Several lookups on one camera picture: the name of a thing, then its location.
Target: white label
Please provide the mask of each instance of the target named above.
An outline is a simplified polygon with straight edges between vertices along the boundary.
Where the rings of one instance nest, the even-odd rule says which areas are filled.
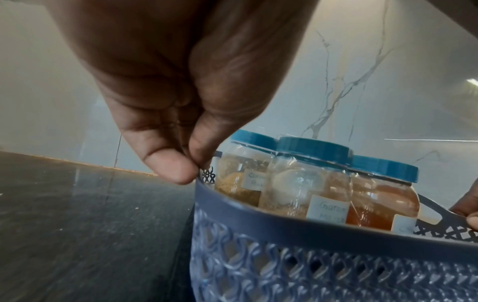
[[[396,234],[413,234],[416,224],[416,218],[395,214],[391,231]]]
[[[262,191],[262,187],[265,184],[265,173],[258,172],[251,169],[246,169],[244,171],[244,179],[242,180],[242,185],[244,189],[251,191]]]
[[[307,219],[344,224],[349,213],[350,202],[335,201],[325,197],[312,195]]]

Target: basket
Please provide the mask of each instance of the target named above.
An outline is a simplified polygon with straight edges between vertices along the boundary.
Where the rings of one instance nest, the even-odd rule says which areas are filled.
[[[196,181],[197,302],[476,301],[478,244],[268,214]]]

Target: blue lid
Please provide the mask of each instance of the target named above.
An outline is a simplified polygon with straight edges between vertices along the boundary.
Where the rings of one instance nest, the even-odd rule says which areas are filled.
[[[285,136],[279,139],[277,152],[312,157],[345,166],[350,149],[321,140]]]
[[[250,131],[238,130],[231,135],[231,141],[256,146],[262,149],[275,151],[277,140],[267,136]]]
[[[391,177],[408,183],[418,181],[418,167],[386,159],[354,155],[350,169]]]

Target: plastic jar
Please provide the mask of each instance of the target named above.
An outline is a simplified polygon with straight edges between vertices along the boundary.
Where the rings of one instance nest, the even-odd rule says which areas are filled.
[[[277,140],[266,135],[245,130],[235,132],[219,160],[215,190],[257,206],[276,145]]]
[[[373,157],[353,157],[347,224],[413,234],[420,202],[412,183],[418,168]]]
[[[350,206],[349,148],[282,137],[267,169],[259,207],[298,218],[345,223]],[[327,186],[333,177],[334,187]]]

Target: black countertop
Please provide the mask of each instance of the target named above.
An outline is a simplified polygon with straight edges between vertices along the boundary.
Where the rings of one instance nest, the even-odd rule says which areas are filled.
[[[194,186],[0,152],[0,302],[193,301]]]

